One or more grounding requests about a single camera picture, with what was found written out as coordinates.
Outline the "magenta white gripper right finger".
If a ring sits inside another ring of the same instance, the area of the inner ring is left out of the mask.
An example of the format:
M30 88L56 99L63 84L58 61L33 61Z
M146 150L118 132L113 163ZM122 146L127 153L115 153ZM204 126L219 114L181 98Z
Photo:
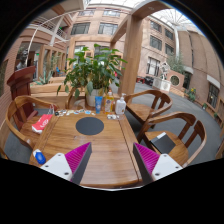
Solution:
M133 144L133 154L144 184L149 184L182 169L168 154L157 154L138 143Z

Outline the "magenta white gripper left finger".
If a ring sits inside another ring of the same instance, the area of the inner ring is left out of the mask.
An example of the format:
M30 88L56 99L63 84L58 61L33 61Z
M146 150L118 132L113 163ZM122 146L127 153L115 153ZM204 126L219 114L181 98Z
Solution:
M41 169L79 185L91 153L92 144L88 142L66 154L57 153Z

